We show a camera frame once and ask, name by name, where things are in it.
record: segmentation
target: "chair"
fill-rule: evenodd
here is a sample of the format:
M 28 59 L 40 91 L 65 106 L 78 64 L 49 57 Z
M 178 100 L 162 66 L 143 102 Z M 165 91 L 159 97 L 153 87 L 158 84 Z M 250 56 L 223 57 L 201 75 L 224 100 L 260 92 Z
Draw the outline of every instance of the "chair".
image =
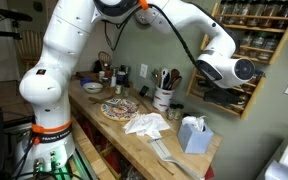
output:
M 43 38 L 41 34 L 24 30 L 20 32 L 21 40 L 15 40 L 16 51 L 19 59 L 25 65 L 25 72 L 35 66 L 40 59 L 43 46 Z

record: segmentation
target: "patterned plate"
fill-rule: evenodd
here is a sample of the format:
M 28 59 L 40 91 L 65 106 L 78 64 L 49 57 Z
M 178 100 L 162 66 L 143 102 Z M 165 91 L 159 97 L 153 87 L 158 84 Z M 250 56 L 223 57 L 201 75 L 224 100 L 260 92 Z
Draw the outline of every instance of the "patterned plate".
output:
M 119 106 L 123 106 L 126 108 L 131 108 L 133 105 L 135 105 L 135 103 L 133 103 L 130 100 L 127 99 L 110 99 L 107 102 L 109 103 L 113 103 L 113 104 L 118 104 Z M 117 121 L 129 121 L 131 120 L 133 117 L 136 116 L 136 114 L 139 111 L 137 111 L 136 113 L 129 113 L 126 110 L 122 110 L 116 107 L 112 107 L 110 105 L 107 104 L 102 104 L 101 106 L 101 113 L 111 119 L 111 120 L 117 120 Z

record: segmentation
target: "crumpled paper towel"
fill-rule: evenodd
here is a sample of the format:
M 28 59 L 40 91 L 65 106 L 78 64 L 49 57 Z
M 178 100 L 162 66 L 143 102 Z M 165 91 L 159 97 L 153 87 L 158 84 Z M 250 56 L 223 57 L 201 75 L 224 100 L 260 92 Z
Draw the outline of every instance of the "crumpled paper towel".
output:
M 136 133 L 138 136 L 146 134 L 153 139 L 162 137 L 159 131 L 169 128 L 164 118 L 157 113 L 138 114 L 124 126 L 125 134 Z
M 204 131 L 204 125 L 205 125 L 204 124 L 204 118 L 205 117 L 206 116 L 201 116 L 201 117 L 197 118 L 194 116 L 186 116 L 182 120 L 182 125 L 192 124 L 195 129 L 197 129 L 200 132 L 203 132 Z

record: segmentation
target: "blue tissue box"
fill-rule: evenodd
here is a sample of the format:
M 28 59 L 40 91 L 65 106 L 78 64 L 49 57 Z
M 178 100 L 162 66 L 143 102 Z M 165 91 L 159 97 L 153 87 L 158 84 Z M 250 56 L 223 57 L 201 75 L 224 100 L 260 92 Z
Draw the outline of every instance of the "blue tissue box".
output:
M 205 131 L 200 132 L 192 124 L 181 125 L 177 138 L 184 153 L 205 154 L 213 138 L 213 131 L 205 125 Z

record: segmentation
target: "robotic arm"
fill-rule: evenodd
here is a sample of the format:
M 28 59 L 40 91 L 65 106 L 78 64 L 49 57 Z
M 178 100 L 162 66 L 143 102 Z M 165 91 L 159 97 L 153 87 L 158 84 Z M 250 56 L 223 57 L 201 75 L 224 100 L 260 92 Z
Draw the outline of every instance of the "robotic arm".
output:
M 254 73 L 249 60 L 231 59 L 236 49 L 233 38 L 204 10 L 179 0 L 148 0 L 146 20 L 162 33 L 171 33 L 188 24 L 197 24 L 211 42 L 194 60 L 194 66 L 221 88 L 248 81 Z M 41 59 L 20 84 L 20 93 L 34 109 L 34 145 L 27 137 L 17 146 L 16 162 L 26 155 L 22 172 L 63 167 L 75 149 L 70 133 L 68 83 L 79 56 L 99 20 L 120 24 L 141 9 L 138 0 L 60 0 L 44 36 Z

